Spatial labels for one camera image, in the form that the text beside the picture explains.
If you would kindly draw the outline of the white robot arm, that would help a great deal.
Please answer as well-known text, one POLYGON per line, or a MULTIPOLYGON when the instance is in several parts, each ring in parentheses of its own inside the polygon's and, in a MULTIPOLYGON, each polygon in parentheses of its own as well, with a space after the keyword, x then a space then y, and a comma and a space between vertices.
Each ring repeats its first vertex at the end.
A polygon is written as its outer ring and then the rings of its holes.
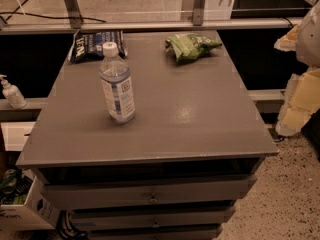
POLYGON ((320 1, 274 47, 295 51, 297 60, 308 66, 301 76, 290 77, 275 126, 279 135, 293 136, 320 109, 320 1))

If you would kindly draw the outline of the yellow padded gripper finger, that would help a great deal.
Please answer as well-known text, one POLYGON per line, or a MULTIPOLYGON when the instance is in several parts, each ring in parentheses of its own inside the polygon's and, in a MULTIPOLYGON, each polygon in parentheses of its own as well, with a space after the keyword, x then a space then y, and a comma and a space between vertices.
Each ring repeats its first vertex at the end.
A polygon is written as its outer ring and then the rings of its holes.
POLYGON ((311 116, 320 109, 320 68, 309 67, 301 76, 293 74, 284 93, 276 132, 293 136, 301 131, 311 116))
POLYGON ((296 25, 292 29, 290 29, 284 36, 282 36, 275 42, 274 48, 285 52, 295 51, 299 28, 300 25, 296 25))

